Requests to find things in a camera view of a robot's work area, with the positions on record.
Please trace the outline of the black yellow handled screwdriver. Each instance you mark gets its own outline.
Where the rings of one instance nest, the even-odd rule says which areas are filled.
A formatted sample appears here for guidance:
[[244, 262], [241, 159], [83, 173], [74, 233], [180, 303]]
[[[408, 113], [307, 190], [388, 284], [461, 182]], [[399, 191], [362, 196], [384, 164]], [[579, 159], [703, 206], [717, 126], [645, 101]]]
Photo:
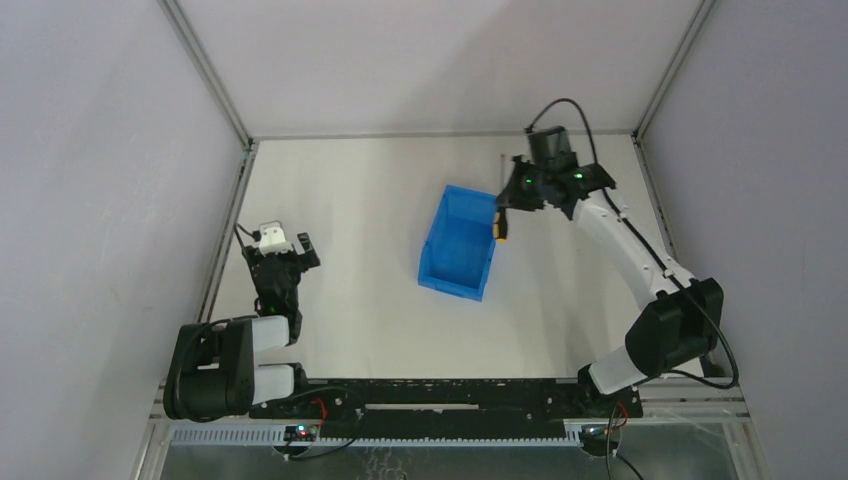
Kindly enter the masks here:
[[495, 217], [493, 222], [493, 237], [497, 242], [505, 242], [508, 235], [508, 222], [506, 217], [506, 209], [501, 205], [501, 196], [508, 183], [507, 175], [507, 158], [505, 154], [500, 155], [499, 159], [499, 188], [500, 191], [496, 195], [495, 200]]

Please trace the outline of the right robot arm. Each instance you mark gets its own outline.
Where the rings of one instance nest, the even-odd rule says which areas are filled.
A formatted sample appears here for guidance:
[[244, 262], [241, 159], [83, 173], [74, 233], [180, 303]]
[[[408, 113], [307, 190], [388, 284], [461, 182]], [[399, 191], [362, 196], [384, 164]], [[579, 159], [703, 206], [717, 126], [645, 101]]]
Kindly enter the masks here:
[[513, 157], [513, 169], [495, 200], [493, 236], [508, 235], [508, 210], [561, 211], [610, 257], [641, 312], [622, 346], [583, 367], [579, 382], [591, 395], [608, 396], [674, 371], [723, 341], [723, 290], [699, 280], [643, 235], [616, 183], [596, 161], [578, 162], [562, 126], [525, 130], [530, 156]]

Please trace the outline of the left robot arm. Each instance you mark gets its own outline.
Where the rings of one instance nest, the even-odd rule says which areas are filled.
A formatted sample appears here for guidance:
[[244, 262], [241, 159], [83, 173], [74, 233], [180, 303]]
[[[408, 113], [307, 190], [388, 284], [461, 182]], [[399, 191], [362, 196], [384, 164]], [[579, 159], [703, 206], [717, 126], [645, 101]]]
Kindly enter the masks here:
[[273, 224], [257, 245], [243, 246], [256, 290], [254, 314], [180, 328], [163, 393], [168, 418], [206, 423], [294, 394], [297, 365], [262, 365], [258, 356], [300, 337], [298, 287], [320, 259], [307, 233], [297, 240], [294, 247]]

